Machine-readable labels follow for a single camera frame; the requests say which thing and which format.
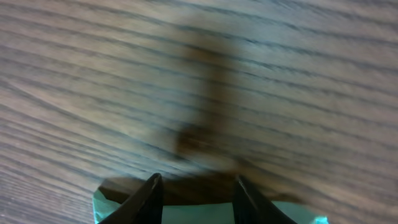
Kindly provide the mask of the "teal wet wipes packet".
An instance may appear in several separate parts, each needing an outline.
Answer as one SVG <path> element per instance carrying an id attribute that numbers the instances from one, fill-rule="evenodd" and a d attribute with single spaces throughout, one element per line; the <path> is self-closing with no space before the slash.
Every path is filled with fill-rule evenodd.
<path id="1" fill-rule="evenodd" d="M 326 216 L 313 213 L 305 207 L 289 202 L 273 201 L 273 204 L 298 224 L 329 224 Z M 115 212 L 121 204 L 106 197 L 104 191 L 93 194 L 93 215 L 96 223 Z M 165 205 L 162 224 L 233 224 L 231 203 L 207 205 Z"/>

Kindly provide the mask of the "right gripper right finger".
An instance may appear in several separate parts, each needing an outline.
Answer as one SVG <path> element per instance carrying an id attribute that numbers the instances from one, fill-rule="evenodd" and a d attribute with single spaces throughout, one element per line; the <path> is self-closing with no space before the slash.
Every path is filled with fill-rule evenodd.
<path id="1" fill-rule="evenodd" d="M 235 180 L 232 205 L 235 224 L 297 224 L 242 175 Z"/>

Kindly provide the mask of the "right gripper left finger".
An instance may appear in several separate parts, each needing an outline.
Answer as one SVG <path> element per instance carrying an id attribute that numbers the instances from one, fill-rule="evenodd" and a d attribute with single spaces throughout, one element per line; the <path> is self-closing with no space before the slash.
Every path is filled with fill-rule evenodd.
<path id="1" fill-rule="evenodd" d="M 99 224 L 161 224 L 163 202 L 162 176 L 155 173 Z"/>

